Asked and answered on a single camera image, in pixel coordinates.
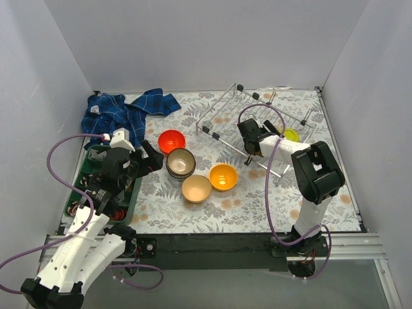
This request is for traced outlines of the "white patterned bowl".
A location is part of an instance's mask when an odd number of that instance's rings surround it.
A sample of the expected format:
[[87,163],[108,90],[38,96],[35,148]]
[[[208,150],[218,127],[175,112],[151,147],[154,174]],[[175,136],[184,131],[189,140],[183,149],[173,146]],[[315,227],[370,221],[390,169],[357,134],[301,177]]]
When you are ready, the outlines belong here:
[[185,180],[186,178],[190,177],[193,173],[194,172],[191,171],[191,172],[188,172],[188,173],[185,173],[185,174],[178,174],[178,173],[175,173],[173,171],[168,171],[168,174],[176,180]]

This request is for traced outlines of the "red-orange bowl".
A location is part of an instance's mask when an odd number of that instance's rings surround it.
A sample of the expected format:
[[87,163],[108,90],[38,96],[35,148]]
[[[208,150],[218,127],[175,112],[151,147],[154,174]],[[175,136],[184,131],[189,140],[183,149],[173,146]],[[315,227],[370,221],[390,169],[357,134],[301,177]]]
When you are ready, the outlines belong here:
[[177,148],[185,148],[186,139],[181,132],[170,129],[160,134],[158,145],[160,150],[168,155],[171,151]]

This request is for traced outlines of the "yellow-orange bowl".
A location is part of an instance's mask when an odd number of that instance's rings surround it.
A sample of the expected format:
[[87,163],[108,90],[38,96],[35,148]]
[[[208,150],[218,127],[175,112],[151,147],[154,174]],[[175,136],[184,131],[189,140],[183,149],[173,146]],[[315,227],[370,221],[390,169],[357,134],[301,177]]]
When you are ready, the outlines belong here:
[[217,191],[228,191],[236,186],[238,173],[229,164],[218,164],[210,170],[209,180]]

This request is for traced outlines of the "black bowl with gold rim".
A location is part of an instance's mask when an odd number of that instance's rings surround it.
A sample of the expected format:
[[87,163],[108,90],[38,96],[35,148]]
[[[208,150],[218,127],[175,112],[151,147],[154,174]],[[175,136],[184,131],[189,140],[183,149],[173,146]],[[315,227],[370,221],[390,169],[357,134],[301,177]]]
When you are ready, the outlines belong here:
[[194,155],[185,148],[177,148],[171,151],[166,160],[167,171],[185,174],[195,170],[196,160]]

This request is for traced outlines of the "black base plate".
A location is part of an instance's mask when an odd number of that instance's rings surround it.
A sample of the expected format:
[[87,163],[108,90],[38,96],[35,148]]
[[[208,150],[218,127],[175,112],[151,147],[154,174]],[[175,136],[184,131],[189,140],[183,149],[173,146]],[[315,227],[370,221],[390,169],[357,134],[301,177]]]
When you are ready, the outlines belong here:
[[269,233],[148,234],[131,241],[138,260],[162,270],[263,269],[297,277],[315,274],[312,250],[281,247]]

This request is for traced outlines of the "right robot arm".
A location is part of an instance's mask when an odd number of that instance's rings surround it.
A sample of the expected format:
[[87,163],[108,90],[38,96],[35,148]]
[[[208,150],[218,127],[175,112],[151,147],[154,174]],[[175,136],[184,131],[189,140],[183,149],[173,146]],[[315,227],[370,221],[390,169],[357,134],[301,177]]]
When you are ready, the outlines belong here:
[[[261,126],[253,118],[238,122],[245,150],[250,155],[268,158],[265,177],[265,209],[270,230],[278,246],[299,256],[309,254],[321,237],[321,223],[331,199],[345,184],[345,178],[328,144],[301,143],[286,137],[286,129],[278,131],[270,121]],[[268,186],[273,160],[292,166],[302,205],[292,226],[290,237],[281,239],[270,215]]]

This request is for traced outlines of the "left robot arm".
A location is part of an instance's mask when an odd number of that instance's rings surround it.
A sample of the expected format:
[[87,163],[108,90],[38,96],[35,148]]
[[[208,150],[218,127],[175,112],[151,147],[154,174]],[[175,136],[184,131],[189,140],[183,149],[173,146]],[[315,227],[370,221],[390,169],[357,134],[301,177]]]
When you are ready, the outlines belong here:
[[119,257],[136,256],[134,229],[121,223],[106,225],[141,177],[158,171],[164,156],[147,141],[140,149],[111,142],[100,169],[86,176],[86,201],[79,205],[71,227],[48,264],[28,278],[21,292],[34,308],[80,308],[92,282]]

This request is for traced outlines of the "lime green bowl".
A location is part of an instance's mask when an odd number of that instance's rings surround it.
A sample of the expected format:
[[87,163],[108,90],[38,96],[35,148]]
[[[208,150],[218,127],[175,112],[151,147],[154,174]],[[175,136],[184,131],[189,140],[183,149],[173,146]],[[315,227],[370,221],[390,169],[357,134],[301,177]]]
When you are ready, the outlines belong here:
[[281,136],[293,142],[300,142],[300,137],[299,137],[298,132],[290,128],[286,128],[284,132],[281,134]]

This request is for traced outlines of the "blue plaid cloth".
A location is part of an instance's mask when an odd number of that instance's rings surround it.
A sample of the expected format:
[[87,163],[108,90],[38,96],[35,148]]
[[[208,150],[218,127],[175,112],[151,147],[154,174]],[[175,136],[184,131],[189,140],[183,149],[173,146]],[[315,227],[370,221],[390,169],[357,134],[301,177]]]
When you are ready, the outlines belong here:
[[145,139],[146,116],[166,117],[181,109],[181,105],[172,94],[164,95],[160,88],[146,91],[131,103],[126,103],[123,94],[92,95],[81,122],[86,134],[113,134],[117,129],[129,131],[129,141],[135,147]]

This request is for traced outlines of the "green compartment tray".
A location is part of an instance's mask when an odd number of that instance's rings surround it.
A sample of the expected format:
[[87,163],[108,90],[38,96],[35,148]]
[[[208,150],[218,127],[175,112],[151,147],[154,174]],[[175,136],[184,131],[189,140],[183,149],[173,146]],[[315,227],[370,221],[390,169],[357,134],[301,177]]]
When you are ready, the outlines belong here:
[[[102,160],[97,159],[97,155],[108,149],[108,145],[93,145],[86,151],[86,155],[82,161],[80,171],[77,173],[77,177],[74,183],[74,186],[77,189],[82,191],[86,190],[84,184],[87,183],[87,181],[84,178],[87,178],[89,175],[100,170],[100,168],[102,167]],[[125,191],[124,199],[114,210],[113,216],[109,220],[108,225],[114,225],[116,223],[123,223],[125,225],[130,224],[131,218],[134,214],[141,182],[141,178],[135,180]],[[66,202],[64,207],[63,216],[73,218],[77,210],[77,203],[81,198],[81,194],[75,191],[71,191],[68,201]]]

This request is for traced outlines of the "aluminium frame rail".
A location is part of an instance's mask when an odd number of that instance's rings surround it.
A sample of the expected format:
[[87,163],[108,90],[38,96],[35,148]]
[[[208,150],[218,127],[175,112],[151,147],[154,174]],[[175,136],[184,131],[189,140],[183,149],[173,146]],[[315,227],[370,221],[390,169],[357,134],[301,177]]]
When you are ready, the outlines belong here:
[[[47,240],[41,270],[62,240]],[[80,308],[401,307],[378,235],[322,234],[316,244],[321,252],[310,277],[263,269],[162,270],[121,255],[92,282]]]

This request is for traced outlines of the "beige bowl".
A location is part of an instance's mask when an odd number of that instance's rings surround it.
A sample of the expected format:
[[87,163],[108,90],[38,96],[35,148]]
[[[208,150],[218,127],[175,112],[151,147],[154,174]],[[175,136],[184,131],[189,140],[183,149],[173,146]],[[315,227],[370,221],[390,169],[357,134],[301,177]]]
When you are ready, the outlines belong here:
[[212,192],[212,184],[202,175],[191,175],[182,183],[182,194],[191,203],[202,203]]

